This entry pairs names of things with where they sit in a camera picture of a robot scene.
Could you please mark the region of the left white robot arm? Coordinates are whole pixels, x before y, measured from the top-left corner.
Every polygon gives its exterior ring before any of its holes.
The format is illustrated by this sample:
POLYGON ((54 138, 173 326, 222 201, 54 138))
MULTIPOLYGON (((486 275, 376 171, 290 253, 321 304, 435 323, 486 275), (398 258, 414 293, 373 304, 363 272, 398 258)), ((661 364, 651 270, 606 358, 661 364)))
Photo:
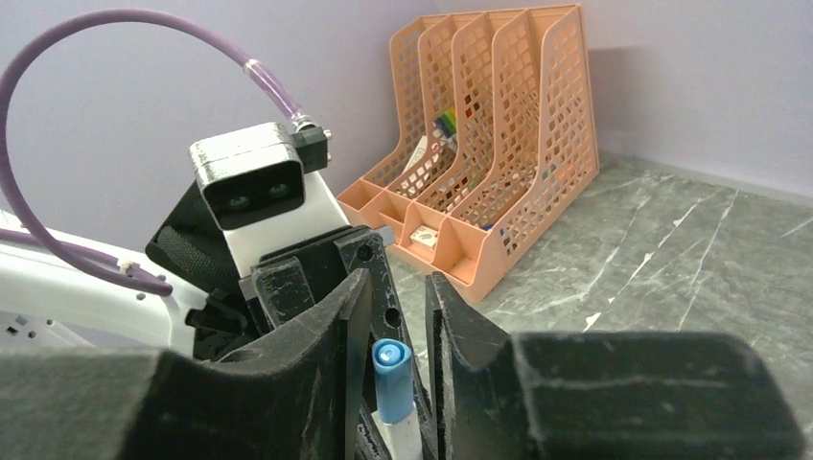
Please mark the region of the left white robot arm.
POLYGON ((58 233, 103 278, 5 214, 2 457, 421 458, 383 238, 304 197, 221 231, 192 186, 145 253, 58 233))

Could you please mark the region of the white pen blue tip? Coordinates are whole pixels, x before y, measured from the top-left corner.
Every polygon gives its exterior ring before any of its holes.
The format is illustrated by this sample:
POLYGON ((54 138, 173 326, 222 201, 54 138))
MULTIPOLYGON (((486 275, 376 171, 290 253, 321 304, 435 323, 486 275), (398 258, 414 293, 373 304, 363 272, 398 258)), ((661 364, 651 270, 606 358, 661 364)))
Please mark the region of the white pen blue tip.
POLYGON ((373 420, 392 460, 424 459, 423 441, 416 408, 413 408, 402 421, 395 424, 385 423, 380 417, 379 411, 373 413, 373 420))

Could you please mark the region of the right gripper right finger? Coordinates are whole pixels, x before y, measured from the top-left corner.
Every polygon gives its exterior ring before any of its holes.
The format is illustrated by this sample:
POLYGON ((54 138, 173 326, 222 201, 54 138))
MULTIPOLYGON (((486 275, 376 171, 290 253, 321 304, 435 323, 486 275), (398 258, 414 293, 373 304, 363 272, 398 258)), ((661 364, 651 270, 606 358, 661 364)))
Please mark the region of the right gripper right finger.
POLYGON ((759 355, 709 332, 508 333, 425 280, 442 459, 801 459, 759 355))

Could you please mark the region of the blue pen cap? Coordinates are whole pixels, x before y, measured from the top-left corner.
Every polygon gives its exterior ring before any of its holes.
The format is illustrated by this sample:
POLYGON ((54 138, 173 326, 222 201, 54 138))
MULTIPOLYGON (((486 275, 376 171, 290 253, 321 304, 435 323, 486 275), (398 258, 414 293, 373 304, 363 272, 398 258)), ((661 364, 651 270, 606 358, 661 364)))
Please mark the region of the blue pen cap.
POLYGON ((398 424, 414 410, 413 353, 404 342, 384 338, 371 351, 376 403, 383 423, 398 424))

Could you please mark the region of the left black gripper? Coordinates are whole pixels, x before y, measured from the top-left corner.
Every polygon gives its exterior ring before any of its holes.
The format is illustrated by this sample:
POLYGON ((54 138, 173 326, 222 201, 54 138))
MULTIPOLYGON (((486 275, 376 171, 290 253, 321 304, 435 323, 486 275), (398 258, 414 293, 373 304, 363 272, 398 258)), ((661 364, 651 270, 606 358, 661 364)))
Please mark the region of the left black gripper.
POLYGON ((265 256, 250 286, 249 300, 239 282, 213 287, 187 313, 193 358, 210 361, 157 358, 122 458, 353 457, 373 343, 405 336, 386 321, 401 310, 383 237, 304 241, 265 256))

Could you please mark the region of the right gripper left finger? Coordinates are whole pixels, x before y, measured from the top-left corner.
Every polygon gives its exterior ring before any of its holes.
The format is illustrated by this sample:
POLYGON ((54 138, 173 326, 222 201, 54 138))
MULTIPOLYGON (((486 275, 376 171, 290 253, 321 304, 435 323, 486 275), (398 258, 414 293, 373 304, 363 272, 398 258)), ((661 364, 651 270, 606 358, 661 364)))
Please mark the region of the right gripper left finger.
POLYGON ((2 353, 2 458, 126 458, 164 355, 83 347, 2 353))

